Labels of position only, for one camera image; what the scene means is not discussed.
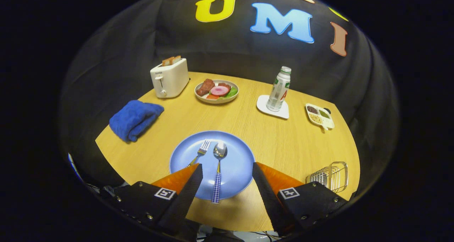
grains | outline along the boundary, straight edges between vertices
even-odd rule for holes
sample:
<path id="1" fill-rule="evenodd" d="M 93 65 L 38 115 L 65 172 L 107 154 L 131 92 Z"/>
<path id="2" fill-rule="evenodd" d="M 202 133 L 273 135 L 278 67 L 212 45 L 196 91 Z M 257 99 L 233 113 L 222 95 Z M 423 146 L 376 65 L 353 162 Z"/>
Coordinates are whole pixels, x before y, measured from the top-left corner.
<path id="1" fill-rule="evenodd" d="M 311 106 L 308 106 L 308 111 L 311 112 L 311 113 L 315 113 L 317 114 L 317 109 L 311 107 Z"/>
<path id="2" fill-rule="evenodd" d="M 311 114 L 311 113 L 309 114 L 309 116 L 310 116 L 311 119 L 312 119 L 313 121 L 315 121 L 316 123 L 319 123 L 319 124 L 322 123 L 320 117 L 315 116 L 315 115 L 313 115 L 313 114 Z"/>
<path id="3" fill-rule="evenodd" d="M 320 115 L 323 116 L 323 117 L 326 117 L 326 118 L 330 118 L 325 112 L 323 112 L 322 110 L 319 110 L 320 111 Z"/>

bottle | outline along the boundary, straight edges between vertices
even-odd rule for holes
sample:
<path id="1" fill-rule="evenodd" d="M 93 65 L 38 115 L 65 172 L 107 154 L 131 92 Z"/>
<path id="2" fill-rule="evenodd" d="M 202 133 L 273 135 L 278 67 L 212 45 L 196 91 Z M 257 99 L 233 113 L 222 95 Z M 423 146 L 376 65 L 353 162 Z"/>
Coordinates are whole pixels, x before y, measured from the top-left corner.
<path id="1" fill-rule="evenodd" d="M 270 99 L 266 103 L 266 107 L 274 112 L 281 109 L 282 103 L 287 96 L 287 90 L 290 87 L 290 74 L 292 69 L 288 67 L 282 67 L 281 72 L 277 74 L 274 80 L 273 89 L 271 90 Z"/>

metal rack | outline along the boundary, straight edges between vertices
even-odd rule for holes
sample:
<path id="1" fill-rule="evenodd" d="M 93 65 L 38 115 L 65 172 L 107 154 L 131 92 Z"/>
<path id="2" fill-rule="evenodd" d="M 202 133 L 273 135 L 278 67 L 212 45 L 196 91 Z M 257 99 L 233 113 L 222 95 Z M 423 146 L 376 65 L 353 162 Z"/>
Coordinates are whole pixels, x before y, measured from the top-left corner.
<path id="1" fill-rule="evenodd" d="M 306 177 L 306 183 L 319 182 L 332 192 L 342 192 L 348 185 L 348 167 L 343 161 L 336 161 Z"/>

letter u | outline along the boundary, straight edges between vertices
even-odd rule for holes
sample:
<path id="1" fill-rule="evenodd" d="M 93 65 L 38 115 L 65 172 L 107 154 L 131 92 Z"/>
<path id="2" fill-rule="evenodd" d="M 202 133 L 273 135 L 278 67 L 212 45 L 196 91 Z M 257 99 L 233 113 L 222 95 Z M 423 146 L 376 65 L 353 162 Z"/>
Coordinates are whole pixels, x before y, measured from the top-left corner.
<path id="1" fill-rule="evenodd" d="M 222 21 L 228 18 L 233 13 L 235 8 L 235 0 L 224 0 L 224 8 L 218 14 L 211 14 L 211 3 L 215 0 L 200 0 L 196 3 L 196 19 L 201 22 Z"/>

spoon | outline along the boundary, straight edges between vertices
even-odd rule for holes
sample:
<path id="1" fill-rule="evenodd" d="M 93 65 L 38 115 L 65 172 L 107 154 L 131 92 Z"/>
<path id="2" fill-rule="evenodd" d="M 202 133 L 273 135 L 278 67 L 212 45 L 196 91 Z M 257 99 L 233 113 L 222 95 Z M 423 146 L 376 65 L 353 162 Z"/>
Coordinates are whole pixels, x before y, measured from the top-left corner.
<path id="1" fill-rule="evenodd" d="M 220 141 L 214 146 L 213 155 L 217 158 L 217 173 L 216 179 L 214 180 L 213 196 L 211 197 L 211 203 L 219 203 L 219 194 L 221 191 L 221 159 L 227 156 L 227 145 Z"/>

